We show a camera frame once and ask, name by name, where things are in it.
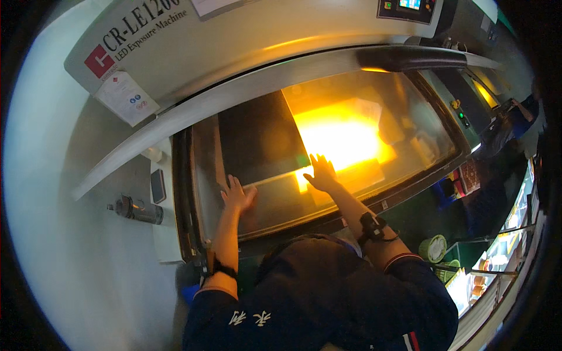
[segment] person's right hand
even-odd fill
[[[316,154],[316,158],[310,154],[310,162],[314,168],[314,177],[310,174],[303,174],[309,183],[322,192],[330,192],[339,183],[336,178],[336,171],[334,171],[334,166],[331,161],[326,161],[324,155],[320,156]]]

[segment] red stripe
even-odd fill
[[[412,344],[414,345],[414,351],[420,351],[420,346],[418,345],[418,340],[416,338],[416,333],[410,332],[410,337],[412,338]]]
[[[414,254],[414,253],[410,253],[410,252],[401,253],[401,254],[396,255],[396,256],[394,256],[393,258],[391,258],[390,261],[388,261],[387,264],[384,265],[384,270],[383,270],[383,271],[386,273],[386,270],[390,267],[391,264],[393,264],[393,263],[394,263],[396,260],[398,260],[399,258],[407,257],[407,256],[409,256],[409,257],[417,257],[417,258],[423,260],[422,257],[420,257],[420,256],[418,256],[418,255],[416,255],[416,254]]]

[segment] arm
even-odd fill
[[[228,176],[230,187],[221,191],[224,200],[224,210],[220,217],[219,226],[213,248],[216,258],[224,265],[238,272],[238,220],[240,214],[248,208],[256,196],[256,188],[244,193],[238,178]],[[232,277],[222,272],[217,272],[209,277],[200,291],[221,290],[238,299],[238,284]]]
[[[517,100],[513,100],[513,104],[519,107],[521,113],[523,114],[523,117],[525,117],[527,121],[532,122],[534,120],[535,116],[533,116],[533,114],[529,112],[529,110],[526,109],[520,102],[518,102]]]
[[[314,177],[310,174],[304,174],[306,180],[318,190],[327,192],[339,210],[342,212],[343,217],[347,221],[351,232],[355,239],[358,239],[362,234],[362,225],[359,219],[365,212],[370,212],[376,217],[376,214],[371,211],[367,206],[357,200],[350,192],[348,192],[343,185],[336,180],[336,172],[332,166],[332,162],[327,162],[324,156],[316,155],[318,160],[311,154],[310,159],[314,168]],[[396,233],[389,227],[384,228],[384,238],[392,239],[396,237]],[[369,257],[374,267],[383,270],[385,265],[394,257],[403,253],[411,253],[408,247],[400,239],[391,242],[376,242],[371,240],[367,241],[364,245],[364,252]]]

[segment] green basket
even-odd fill
[[[429,256],[429,248],[437,240],[443,242],[443,247],[442,247],[441,252],[439,253],[439,256],[431,258]],[[439,262],[443,259],[443,256],[445,256],[446,250],[447,250],[447,240],[445,239],[445,237],[443,235],[437,234],[436,236],[434,236],[432,238],[429,238],[429,239],[425,239],[424,241],[421,242],[421,244],[418,248],[418,254],[426,261],[429,261],[431,263],[437,263],[437,262]]]
[[[450,267],[460,267],[460,262],[458,259],[454,259],[452,261],[449,262],[441,262],[442,265],[447,265]],[[439,278],[439,280],[441,280],[443,282],[443,284],[447,283],[449,280],[451,280],[451,278],[453,278],[456,274],[456,272],[451,272],[451,271],[445,271],[445,270],[440,270],[440,269],[436,269],[435,270],[435,274],[437,275],[437,277]]]

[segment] control panel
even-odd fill
[[[431,23],[436,0],[379,0],[377,18]]]

